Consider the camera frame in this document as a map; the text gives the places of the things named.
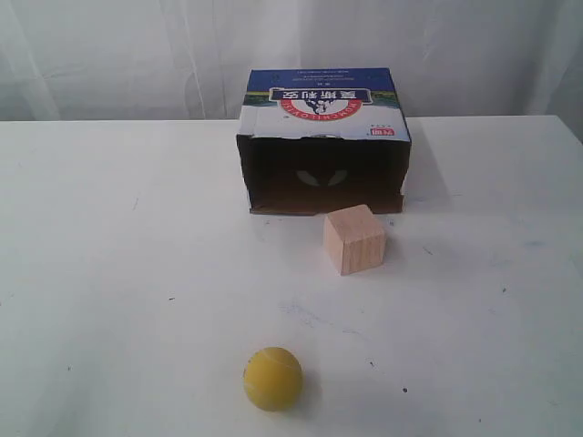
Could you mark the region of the blue white cardboard box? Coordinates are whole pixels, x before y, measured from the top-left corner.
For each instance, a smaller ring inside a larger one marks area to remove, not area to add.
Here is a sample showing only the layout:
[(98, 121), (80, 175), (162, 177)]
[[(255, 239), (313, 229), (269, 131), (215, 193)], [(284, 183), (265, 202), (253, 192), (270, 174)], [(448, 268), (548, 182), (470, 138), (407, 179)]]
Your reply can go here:
[(253, 214), (403, 209), (412, 139), (387, 67), (252, 70), (236, 144)]

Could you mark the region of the light wooden cube block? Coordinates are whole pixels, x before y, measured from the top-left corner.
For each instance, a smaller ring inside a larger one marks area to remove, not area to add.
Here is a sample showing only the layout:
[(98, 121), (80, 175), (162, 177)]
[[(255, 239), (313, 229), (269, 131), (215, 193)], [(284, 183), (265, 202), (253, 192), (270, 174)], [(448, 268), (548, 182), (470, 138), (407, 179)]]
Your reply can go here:
[(335, 210), (324, 218), (323, 246), (341, 276), (384, 263), (386, 233), (367, 205)]

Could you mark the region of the yellow ball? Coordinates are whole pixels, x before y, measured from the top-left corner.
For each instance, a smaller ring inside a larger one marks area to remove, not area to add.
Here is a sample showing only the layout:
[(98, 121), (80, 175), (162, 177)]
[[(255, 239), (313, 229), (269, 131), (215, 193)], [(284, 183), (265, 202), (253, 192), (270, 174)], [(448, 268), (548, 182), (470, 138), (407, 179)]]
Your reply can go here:
[(249, 401), (265, 412), (289, 410), (302, 393), (302, 367), (291, 352), (281, 347), (255, 352), (247, 361), (242, 379)]

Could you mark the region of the white backdrop curtain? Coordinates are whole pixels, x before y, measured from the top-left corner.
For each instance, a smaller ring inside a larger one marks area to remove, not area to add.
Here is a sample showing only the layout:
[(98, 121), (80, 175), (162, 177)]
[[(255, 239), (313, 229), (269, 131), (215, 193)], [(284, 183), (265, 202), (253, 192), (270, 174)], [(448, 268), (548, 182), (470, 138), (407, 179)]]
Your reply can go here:
[(412, 117), (582, 122), (579, 1), (4, 1), (4, 120), (235, 118), (253, 68), (386, 66)]

